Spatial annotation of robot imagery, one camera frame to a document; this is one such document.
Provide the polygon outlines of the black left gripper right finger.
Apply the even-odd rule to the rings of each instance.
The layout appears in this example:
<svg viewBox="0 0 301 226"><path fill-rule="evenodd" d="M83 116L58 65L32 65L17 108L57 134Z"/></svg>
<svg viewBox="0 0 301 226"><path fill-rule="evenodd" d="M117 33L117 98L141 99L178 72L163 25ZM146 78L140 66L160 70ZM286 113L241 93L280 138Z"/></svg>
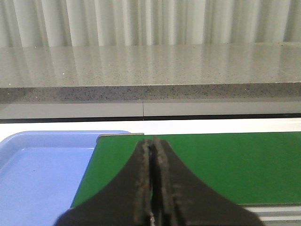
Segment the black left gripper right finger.
<svg viewBox="0 0 301 226"><path fill-rule="evenodd" d="M223 197L183 163L167 140L153 138L152 208L157 226L261 226L259 217Z"/></svg>

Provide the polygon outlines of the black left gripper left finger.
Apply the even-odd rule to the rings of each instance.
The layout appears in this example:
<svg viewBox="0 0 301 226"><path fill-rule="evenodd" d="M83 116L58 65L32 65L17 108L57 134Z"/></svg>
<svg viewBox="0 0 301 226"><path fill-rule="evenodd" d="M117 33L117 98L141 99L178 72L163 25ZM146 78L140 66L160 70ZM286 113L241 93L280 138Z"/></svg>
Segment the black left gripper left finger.
<svg viewBox="0 0 301 226"><path fill-rule="evenodd" d="M62 214L56 226L151 226L151 147L139 141L117 175L99 192Z"/></svg>

